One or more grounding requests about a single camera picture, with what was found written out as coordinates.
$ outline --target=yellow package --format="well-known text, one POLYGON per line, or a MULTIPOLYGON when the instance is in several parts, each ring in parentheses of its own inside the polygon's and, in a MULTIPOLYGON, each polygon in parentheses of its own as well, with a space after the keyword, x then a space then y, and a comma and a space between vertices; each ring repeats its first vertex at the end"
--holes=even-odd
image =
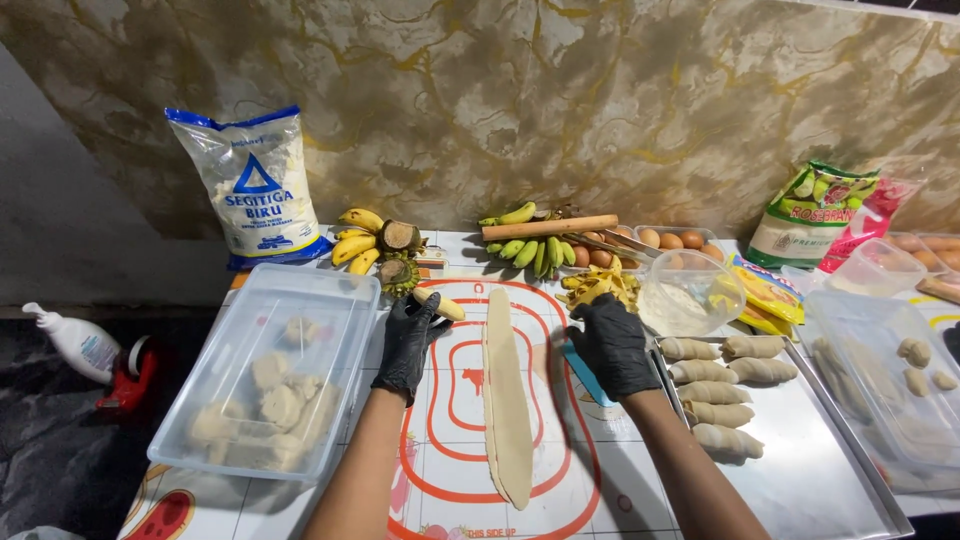
POLYGON ((800 294, 793 283, 771 274, 737 254, 730 257, 727 265, 743 282, 747 300, 755 307, 789 323, 804 323, 804 295, 800 294))
POLYGON ((759 331, 765 331, 773 335, 785 335, 793 341, 793 326, 790 323, 767 313, 750 302, 747 302, 747 305, 743 307, 743 312, 736 320, 744 322, 759 331))

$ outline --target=pink package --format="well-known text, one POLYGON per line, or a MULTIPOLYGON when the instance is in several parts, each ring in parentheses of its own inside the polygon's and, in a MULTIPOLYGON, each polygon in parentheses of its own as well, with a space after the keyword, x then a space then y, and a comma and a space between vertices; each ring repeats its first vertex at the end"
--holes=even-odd
POLYGON ((863 201, 863 206, 853 216, 850 224, 833 240, 830 250, 818 268, 832 274, 850 256, 857 246, 870 238, 881 238, 890 228, 894 212, 914 193, 924 181, 883 178, 876 184, 876 191, 863 201))

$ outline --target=gloved hand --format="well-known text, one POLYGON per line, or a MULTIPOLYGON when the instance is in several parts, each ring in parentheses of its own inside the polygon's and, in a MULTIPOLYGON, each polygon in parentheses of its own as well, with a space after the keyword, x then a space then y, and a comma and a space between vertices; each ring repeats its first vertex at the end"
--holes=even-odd
POLYGON ((646 338, 640 319, 612 293, 601 294, 593 304, 576 306, 570 317, 583 320, 586 331, 567 327, 566 335, 607 397, 620 401, 641 390, 661 388, 644 351, 646 338))
POLYGON ((453 326, 453 321, 443 321, 429 328, 439 305, 439 292, 431 294, 422 307, 410 294, 394 302, 387 315, 380 372, 371 388, 406 390, 407 406, 414 404, 417 386, 423 378, 427 347, 453 326))

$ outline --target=white wall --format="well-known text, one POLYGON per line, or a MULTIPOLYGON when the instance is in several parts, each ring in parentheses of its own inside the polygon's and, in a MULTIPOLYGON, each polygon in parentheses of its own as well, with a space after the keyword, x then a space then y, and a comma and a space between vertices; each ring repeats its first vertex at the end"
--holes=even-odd
POLYGON ((218 306, 227 255, 161 239, 0 46, 0 306, 218 306))

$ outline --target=white bottle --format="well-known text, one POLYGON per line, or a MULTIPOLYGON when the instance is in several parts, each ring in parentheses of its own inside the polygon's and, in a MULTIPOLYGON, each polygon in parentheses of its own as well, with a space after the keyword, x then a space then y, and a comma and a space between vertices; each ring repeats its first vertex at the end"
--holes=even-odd
POLYGON ((110 384, 113 359, 120 354, 120 345, 104 329, 82 319, 44 311, 36 302, 25 305, 23 312, 36 317, 36 327, 47 332, 73 369, 100 384, 110 384))

